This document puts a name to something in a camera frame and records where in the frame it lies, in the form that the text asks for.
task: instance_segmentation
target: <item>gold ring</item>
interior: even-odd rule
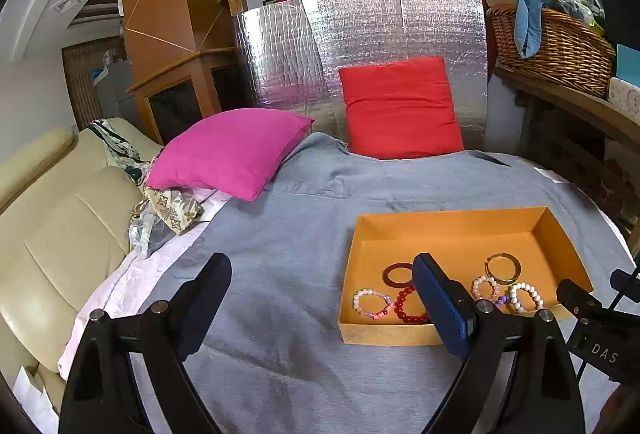
[[[495,276],[493,273],[491,273],[491,270],[489,269],[489,263],[494,260],[494,258],[496,257],[504,257],[509,259],[511,262],[513,262],[513,267],[515,268],[515,274],[513,275],[513,278],[510,279],[499,279],[497,276]],[[493,277],[494,280],[498,283],[498,284],[502,284],[503,286],[507,286],[509,284],[513,284],[514,282],[516,282],[516,280],[518,280],[518,278],[520,277],[520,272],[522,271],[522,267],[520,266],[520,261],[514,256],[511,255],[510,253],[496,253],[494,255],[492,255],[491,257],[487,257],[486,262],[484,263],[484,272],[486,273],[487,277]]]

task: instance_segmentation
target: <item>blue gripper pad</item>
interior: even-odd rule
[[[462,284],[449,279],[428,253],[414,259],[414,286],[447,351],[464,360],[476,323],[474,301]]]

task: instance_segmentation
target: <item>red beaded bracelet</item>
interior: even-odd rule
[[[400,294],[398,295],[398,300],[396,300],[396,302],[394,303],[394,310],[396,311],[396,315],[398,315],[398,318],[401,319],[402,322],[405,322],[407,324],[431,324],[431,318],[426,311],[424,315],[421,315],[419,317],[412,317],[410,315],[407,315],[402,310],[402,305],[404,305],[407,295],[411,295],[411,293],[413,293],[414,291],[415,286],[411,284],[411,286],[404,288],[400,292]]]

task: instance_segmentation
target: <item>metal ring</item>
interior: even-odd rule
[[[411,269],[412,265],[409,264],[408,262],[398,262],[396,264],[392,264],[391,266],[386,267],[385,271],[382,272],[382,280],[385,282],[387,286],[392,288],[400,288],[400,289],[408,288],[409,286],[411,286],[411,284],[414,283],[413,278],[409,279],[409,282],[394,282],[393,280],[389,279],[389,273],[391,273],[393,270],[397,268]]]
[[[493,273],[491,273],[491,270],[489,269],[489,263],[496,257],[504,257],[513,262],[513,267],[515,268],[515,274],[513,275],[513,278],[500,279]],[[522,266],[520,266],[520,261],[514,255],[511,255],[510,253],[496,253],[491,257],[487,257],[486,262],[484,263],[484,272],[486,273],[487,277],[493,277],[498,284],[507,286],[509,284],[513,284],[514,282],[516,282],[516,280],[518,280],[518,278],[520,277],[520,273],[522,272]]]

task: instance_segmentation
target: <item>beige leather sofa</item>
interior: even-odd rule
[[[150,161],[160,146],[127,121],[110,123]],[[0,370],[39,376],[60,410],[57,362],[76,313],[129,251],[142,193],[89,129],[52,130],[0,165]]]

